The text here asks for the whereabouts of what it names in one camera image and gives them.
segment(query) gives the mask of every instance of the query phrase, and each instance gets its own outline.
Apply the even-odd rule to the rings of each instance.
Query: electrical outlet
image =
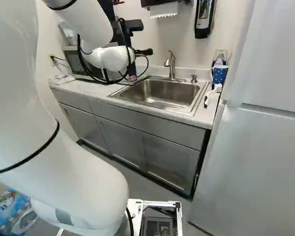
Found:
[[[57,65],[57,61],[55,59],[53,59],[55,55],[54,54],[48,54],[48,58],[51,62],[51,66],[56,66]]]

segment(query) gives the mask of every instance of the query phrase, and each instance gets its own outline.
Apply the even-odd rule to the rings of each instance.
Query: refrigerator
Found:
[[[188,220],[295,236],[295,0],[247,0]]]

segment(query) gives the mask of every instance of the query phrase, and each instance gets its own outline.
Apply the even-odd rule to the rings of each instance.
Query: blue cup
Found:
[[[214,65],[210,73],[213,84],[224,84],[228,68],[227,65]]]

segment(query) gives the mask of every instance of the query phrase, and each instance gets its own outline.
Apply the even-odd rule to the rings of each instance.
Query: paper towel dispenser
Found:
[[[144,8],[147,8],[150,6],[160,5],[160,4],[169,3],[173,1],[177,1],[177,0],[141,0],[141,6]]]

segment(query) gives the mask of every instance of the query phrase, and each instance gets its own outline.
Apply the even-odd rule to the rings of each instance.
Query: microwave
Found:
[[[69,64],[73,77],[83,80],[94,81],[88,74],[84,71],[78,56],[78,46],[65,46],[62,48],[64,56]],[[92,75],[101,80],[116,80],[121,78],[118,72],[113,72],[107,69],[101,69],[93,66],[87,60],[84,60],[87,67],[92,72]]]

